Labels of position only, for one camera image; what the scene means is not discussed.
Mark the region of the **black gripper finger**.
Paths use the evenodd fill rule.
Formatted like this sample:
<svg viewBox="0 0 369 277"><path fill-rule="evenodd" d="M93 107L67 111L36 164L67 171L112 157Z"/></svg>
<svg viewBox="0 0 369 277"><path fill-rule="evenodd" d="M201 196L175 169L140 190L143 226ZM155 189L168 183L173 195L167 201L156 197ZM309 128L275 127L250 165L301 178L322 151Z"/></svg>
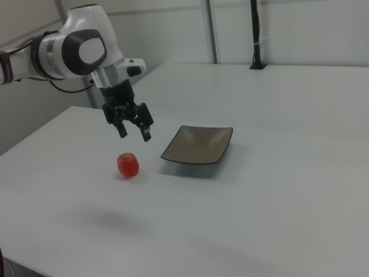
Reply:
<svg viewBox="0 0 369 277"><path fill-rule="evenodd" d="M102 105L102 110L105 115L107 123L113 125L117 129L121 138L126 137L127 136L126 128L117 111L113 107L108 106L107 104Z"/></svg>
<svg viewBox="0 0 369 277"><path fill-rule="evenodd" d="M145 103L128 105L129 121L141 131L145 142L151 139L150 127L153 125L153 118Z"/></svg>

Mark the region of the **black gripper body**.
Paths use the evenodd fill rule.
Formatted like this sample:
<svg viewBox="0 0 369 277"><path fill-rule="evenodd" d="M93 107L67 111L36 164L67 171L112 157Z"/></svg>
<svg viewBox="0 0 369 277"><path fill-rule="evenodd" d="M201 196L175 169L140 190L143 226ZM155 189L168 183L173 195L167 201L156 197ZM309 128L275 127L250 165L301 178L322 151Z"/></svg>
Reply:
<svg viewBox="0 0 369 277"><path fill-rule="evenodd" d="M110 107L135 106L134 91L130 80L125 80L113 87L100 88L105 104Z"/></svg>

